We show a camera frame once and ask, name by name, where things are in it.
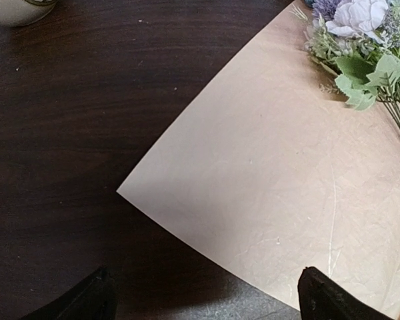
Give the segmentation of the lavender hydrangea stem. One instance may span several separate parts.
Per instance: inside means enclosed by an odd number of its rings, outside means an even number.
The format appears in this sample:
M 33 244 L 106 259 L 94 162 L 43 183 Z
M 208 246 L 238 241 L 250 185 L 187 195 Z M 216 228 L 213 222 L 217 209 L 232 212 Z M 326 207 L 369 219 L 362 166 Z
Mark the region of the lavender hydrangea stem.
M 400 132 L 400 1 L 306 1 L 305 50 L 333 77 L 326 91 L 362 111 L 382 103 Z

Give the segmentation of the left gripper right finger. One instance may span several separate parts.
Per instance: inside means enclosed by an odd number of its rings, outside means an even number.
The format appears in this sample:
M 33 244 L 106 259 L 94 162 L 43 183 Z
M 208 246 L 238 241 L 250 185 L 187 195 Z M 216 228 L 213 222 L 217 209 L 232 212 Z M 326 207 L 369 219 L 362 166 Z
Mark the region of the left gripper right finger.
M 391 320 L 356 299 L 316 267 L 303 270 L 297 290 L 302 320 Z

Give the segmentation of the green and peach wrapping paper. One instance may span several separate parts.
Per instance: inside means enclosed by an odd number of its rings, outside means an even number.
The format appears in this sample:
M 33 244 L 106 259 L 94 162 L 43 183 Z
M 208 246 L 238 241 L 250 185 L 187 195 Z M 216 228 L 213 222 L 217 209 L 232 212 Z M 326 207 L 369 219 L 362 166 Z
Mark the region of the green and peach wrapping paper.
M 298 307 L 314 266 L 400 316 L 400 137 L 380 105 L 320 90 L 284 9 L 157 140 L 118 193 L 252 286 Z

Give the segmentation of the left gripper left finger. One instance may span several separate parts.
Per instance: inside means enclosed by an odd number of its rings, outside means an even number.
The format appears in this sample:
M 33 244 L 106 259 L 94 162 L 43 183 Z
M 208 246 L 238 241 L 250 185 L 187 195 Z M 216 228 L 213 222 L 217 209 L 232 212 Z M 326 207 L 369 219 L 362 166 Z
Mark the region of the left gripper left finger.
M 100 267 L 56 300 L 22 317 L 30 319 L 114 319 L 117 296 L 114 278 Z

